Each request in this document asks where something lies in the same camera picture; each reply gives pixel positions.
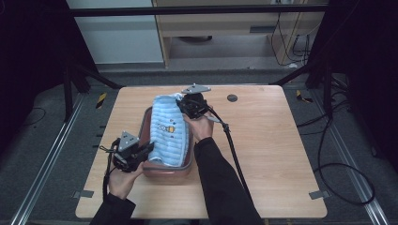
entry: black cable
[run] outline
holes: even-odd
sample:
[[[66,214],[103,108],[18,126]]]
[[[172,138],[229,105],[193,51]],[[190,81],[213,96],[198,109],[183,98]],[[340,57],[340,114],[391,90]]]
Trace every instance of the black cable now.
[[[342,94],[342,93],[344,93],[344,92],[336,92],[336,93],[334,93],[332,96],[335,96],[335,95],[338,95],[338,94]],[[344,104],[346,104],[346,103],[348,103],[347,100],[344,100],[344,101],[340,102],[339,104],[333,106],[332,111],[333,111],[334,113],[340,111],[341,109],[339,109],[339,107],[342,106],[342,105],[344,105]],[[326,116],[327,116],[327,114],[324,113],[324,114],[322,114],[321,116],[316,117],[315,119],[311,119],[311,120],[309,120],[309,121],[307,121],[307,122],[305,122],[305,123],[303,123],[303,124],[301,124],[301,125],[298,125],[298,128],[304,127],[304,126],[308,126],[308,125],[310,125],[310,124],[313,124],[314,122],[319,121],[320,119],[322,119],[322,118],[324,118],[324,117],[326,117]],[[369,179],[369,177],[367,177],[363,172],[361,172],[360,170],[358,170],[358,169],[356,169],[356,168],[354,168],[354,167],[352,167],[352,166],[350,166],[350,165],[344,164],[344,163],[337,163],[337,162],[334,162],[334,163],[326,163],[326,164],[324,164],[324,165],[321,165],[321,150],[322,150],[322,145],[323,145],[323,142],[324,142],[324,140],[325,140],[326,132],[327,132],[328,128],[330,127],[330,125],[331,125],[331,123],[332,123],[332,120],[333,120],[332,118],[330,118],[330,119],[328,120],[328,122],[326,123],[325,128],[324,128],[321,132],[314,132],[314,133],[308,133],[308,134],[300,134],[300,135],[310,135],[310,134],[322,133],[321,141],[320,141],[319,148],[318,148],[318,153],[317,153],[317,168],[314,169],[314,173],[318,172],[319,175],[320,175],[320,178],[321,178],[322,182],[323,182],[324,185],[327,187],[327,189],[328,189],[330,192],[332,192],[335,196],[337,196],[338,198],[340,198],[341,200],[343,200],[343,201],[345,201],[345,202],[347,202],[347,203],[354,204],[354,205],[365,205],[365,204],[371,203],[372,200],[375,198],[375,186],[373,185],[373,183],[372,183],[372,181]],[[371,195],[371,197],[370,197],[368,200],[366,200],[365,202],[355,202],[355,201],[349,200],[349,199],[343,197],[342,195],[340,195],[337,191],[335,191],[335,190],[329,185],[329,183],[327,182],[326,178],[324,177],[324,174],[322,173],[322,169],[324,169],[324,168],[326,168],[326,167],[331,167],[331,166],[343,166],[343,167],[346,167],[346,168],[348,168],[348,169],[350,169],[350,170],[353,170],[353,171],[355,171],[356,173],[360,174],[360,175],[366,180],[366,182],[368,183],[369,187],[370,187],[371,190],[372,190],[372,195]]]
[[[373,183],[371,182],[369,177],[367,177],[363,172],[359,171],[358,169],[356,169],[356,168],[354,168],[354,167],[352,167],[350,165],[343,164],[343,163],[327,163],[327,164],[321,165],[322,145],[323,145],[323,142],[325,140],[326,131],[328,130],[328,127],[331,125],[332,120],[333,119],[329,119],[328,120],[327,125],[325,126],[325,129],[324,129],[324,131],[322,133],[321,141],[320,141],[319,148],[318,148],[318,155],[317,155],[317,161],[318,161],[317,165],[318,165],[318,167],[316,169],[314,169],[314,173],[318,172],[320,177],[321,177],[322,182],[328,188],[328,190],[330,192],[332,192],[334,195],[336,195],[338,198],[340,198],[341,200],[343,200],[343,201],[345,201],[347,203],[355,204],[355,205],[365,205],[365,204],[371,203],[374,200],[374,198],[375,198],[375,186],[373,185]],[[349,199],[343,197],[342,195],[340,195],[337,191],[335,191],[333,188],[331,188],[331,186],[328,184],[327,180],[325,179],[325,177],[324,177],[324,175],[322,173],[322,169],[324,169],[325,167],[329,167],[329,166],[344,166],[344,167],[347,167],[347,168],[355,171],[356,173],[359,173],[363,178],[365,178],[365,180],[367,181],[368,185],[370,186],[370,188],[372,190],[371,197],[368,200],[366,200],[365,202],[355,202],[355,201],[349,200]]]
[[[102,182],[102,199],[105,201],[106,196],[108,195],[108,184],[109,184],[109,176],[111,175],[111,162],[112,162],[112,153],[108,155],[108,164],[106,166],[106,171],[103,176]]]
[[[0,16],[6,12],[6,3],[4,2],[4,0],[1,0],[1,3],[2,3],[2,10],[0,11]]]
[[[237,167],[237,174],[239,175],[240,182],[242,183],[242,186],[243,186],[243,188],[245,189],[246,194],[247,194],[247,196],[249,197],[250,201],[253,202],[252,195],[251,195],[251,193],[250,193],[250,191],[249,191],[249,187],[248,187],[248,185],[246,184],[245,177],[243,176],[243,172],[242,172],[242,170],[241,170],[241,168],[240,168],[239,161],[237,160],[237,152],[235,151],[235,146],[234,146],[234,143],[232,142],[232,137],[231,137],[231,134],[230,134],[231,130],[229,129],[228,124],[225,124],[225,123],[222,121],[222,119],[217,115],[217,113],[216,113],[213,109],[211,109],[211,107],[207,106],[207,109],[208,109],[214,116],[216,116],[216,118],[219,119],[219,120],[220,120],[220,123],[222,124],[223,131],[225,132],[226,138],[227,138],[228,143],[229,143],[229,146],[230,146],[230,148],[231,148],[232,157],[234,158],[234,162],[235,162],[235,165],[236,165],[236,167]]]
[[[299,62],[299,60],[293,60],[293,59],[291,59],[291,58],[289,57],[289,54],[287,53],[286,45],[285,45],[285,43],[284,43],[284,39],[283,39],[283,35],[282,35],[280,20],[281,20],[281,12],[278,13],[278,20],[277,20],[277,22],[276,22],[276,24],[275,24],[275,29],[274,29],[274,31],[272,32],[272,35],[271,35],[271,40],[270,40],[270,42],[271,42],[271,49],[273,50],[274,55],[275,55],[275,57],[276,57],[276,52],[275,52],[275,49],[274,49],[274,47],[273,47],[273,37],[274,37],[274,34],[275,34],[275,31],[276,31],[277,27],[279,27],[279,32],[280,32],[280,34],[281,34],[281,39],[282,39],[282,43],[283,43],[283,47],[284,47],[284,53],[286,54],[286,56],[287,56],[292,62],[290,62],[290,63],[288,63],[288,64],[281,64],[281,63],[279,63],[278,59],[276,60],[276,62],[278,63],[279,66],[288,66],[288,65],[290,65],[290,64],[292,64],[292,63],[297,63],[297,62]]]

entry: black cloth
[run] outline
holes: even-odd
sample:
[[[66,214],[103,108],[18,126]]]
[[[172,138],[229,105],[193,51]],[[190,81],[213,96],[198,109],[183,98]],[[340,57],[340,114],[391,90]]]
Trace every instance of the black cloth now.
[[[118,224],[128,225],[135,204],[130,200],[121,200],[109,193],[105,201],[91,220],[92,225]]]
[[[234,168],[222,156],[213,138],[194,147],[207,214],[212,225],[262,225],[253,203],[240,184]],[[129,224],[135,204],[108,194],[90,224]]]
[[[222,156],[212,138],[194,147],[207,214],[212,225],[263,224],[246,195],[234,168]]]

